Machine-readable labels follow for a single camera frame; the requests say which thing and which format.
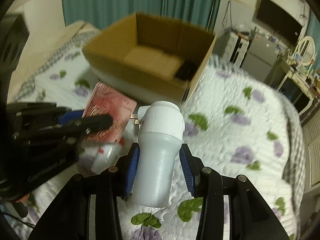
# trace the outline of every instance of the black monitor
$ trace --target black monitor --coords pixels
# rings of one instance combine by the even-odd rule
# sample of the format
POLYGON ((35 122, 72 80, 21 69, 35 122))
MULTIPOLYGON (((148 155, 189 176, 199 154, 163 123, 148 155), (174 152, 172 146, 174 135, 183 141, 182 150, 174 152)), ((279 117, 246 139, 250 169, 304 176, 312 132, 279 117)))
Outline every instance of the black monitor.
POLYGON ((269 25, 291 44, 297 43, 301 24, 273 1, 261 0, 257 19, 269 25))

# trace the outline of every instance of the red and white packet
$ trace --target red and white packet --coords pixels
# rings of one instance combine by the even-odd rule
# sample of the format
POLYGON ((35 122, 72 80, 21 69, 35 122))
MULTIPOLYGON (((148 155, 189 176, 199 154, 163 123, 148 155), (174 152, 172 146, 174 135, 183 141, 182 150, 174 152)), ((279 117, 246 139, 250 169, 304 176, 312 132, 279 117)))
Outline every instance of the red and white packet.
POLYGON ((113 124, 108 130, 91 134, 86 139, 97 142, 119 142, 136 105, 136 101, 121 94, 112 87, 98 82, 82 117, 110 114, 113 118, 113 124))

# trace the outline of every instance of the white table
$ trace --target white table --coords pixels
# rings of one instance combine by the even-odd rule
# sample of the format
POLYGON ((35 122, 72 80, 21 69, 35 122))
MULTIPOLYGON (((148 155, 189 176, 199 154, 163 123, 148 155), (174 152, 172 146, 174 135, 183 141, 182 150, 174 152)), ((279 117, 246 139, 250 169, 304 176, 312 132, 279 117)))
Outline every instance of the white table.
MULTIPOLYGON (((287 62, 282 58, 279 59, 278 61, 276 61, 275 66, 277 66, 278 68, 282 68, 282 70, 286 73, 286 75, 284 76, 284 78, 282 79, 281 83, 279 84, 278 88, 276 89, 277 91, 280 90, 280 88, 282 87, 282 85, 284 84, 284 82, 286 81, 287 78, 291 79, 293 83, 295 83, 297 85, 297 87, 300 88, 301 93, 300 95, 297 97, 297 99, 293 102, 293 104, 295 104, 298 99, 301 97, 302 93, 305 94, 308 98, 309 98, 309 102, 306 105, 305 108, 303 108, 300 112, 299 115, 302 115, 305 111, 308 110, 308 108, 312 105, 312 101, 313 99, 315 99, 315 94, 313 93, 313 91, 311 90, 309 84, 290 66, 287 64, 287 62)), ((276 75, 277 71, 274 71, 274 75, 272 76, 271 81, 269 82, 269 85, 272 84, 275 75, 276 75)))

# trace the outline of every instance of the cable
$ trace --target cable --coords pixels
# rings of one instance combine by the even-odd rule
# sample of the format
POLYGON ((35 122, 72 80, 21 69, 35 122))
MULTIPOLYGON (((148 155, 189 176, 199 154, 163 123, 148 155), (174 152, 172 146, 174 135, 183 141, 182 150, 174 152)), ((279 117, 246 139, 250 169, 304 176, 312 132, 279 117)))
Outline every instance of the cable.
POLYGON ((302 3, 302 2, 299 0, 300 13, 299 13, 299 18, 298 18, 297 22, 300 20, 301 15, 302 15, 302 6, 301 6, 301 3, 302 3))
POLYGON ((24 221, 22 221, 21 219, 19 219, 19 218, 17 218, 17 217, 15 217, 15 216, 13 216, 13 215, 11 215, 11 214, 9 214, 9 213, 7 213, 7 212, 1 212, 1 214, 3 214, 3 215, 5 215, 5 216, 8 216, 8 217, 11 217, 11 218, 15 219, 15 220, 17 220, 18 222, 20 222, 20 223, 22 223, 22 224, 26 225, 27 227, 30 227, 30 228, 34 228, 34 227, 35 227, 35 225, 34 225, 34 224, 31 224, 31 223, 29 223, 29 222, 24 222, 24 221))
POLYGON ((224 12, 224 17, 223 17, 223 20, 222 20, 222 27, 223 27, 223 29, 225 29, 225 28, 227 27, 227 21, 228 21, 227 12, 228 12, 228 8, 229 8, 229 3, 230 3, 230 0, 229 0, 228 3, 227 3, 226 11, 224 12))
POLYGON ((229 0, 228 3, 227 3, 227 6, 226 6, 226 11, 224 13, 224 17, 223 17, 223 20, 222 20, 222 27, 224 30, 226 30, 227 28, 227 23, 228 23, 228 9, 229 9, 229 6, 230 6, 230 24, 231 24, 231 29, 233 29, 233 26, 232 26, 232 16, 231 16, 231 1, 229 0))
POLYGON ((231 17, 231 1, 229 1, 230 2, 230 24, 231 24, 231 29, 233 29, 233 27, 232 27, 232 17, 231 17))

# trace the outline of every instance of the white bottle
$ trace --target white bottle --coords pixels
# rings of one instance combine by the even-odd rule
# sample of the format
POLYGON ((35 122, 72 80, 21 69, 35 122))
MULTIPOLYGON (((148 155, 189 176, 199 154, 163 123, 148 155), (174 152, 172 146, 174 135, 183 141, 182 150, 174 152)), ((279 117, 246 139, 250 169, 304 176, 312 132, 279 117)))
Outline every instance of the white bottle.
POLYGON ((158 101, 138 111, 140 158, 132 189, 132 202, 166 207, 169 202, 174 159, 185 129, 180 109, 158 101))
POLYGON ((91 166, 91 170, 95 174, 100 174, 115 163, 116 157, 119 155, 122 146, 119 143, 106 143, 100 146, 97 156, 91 166))

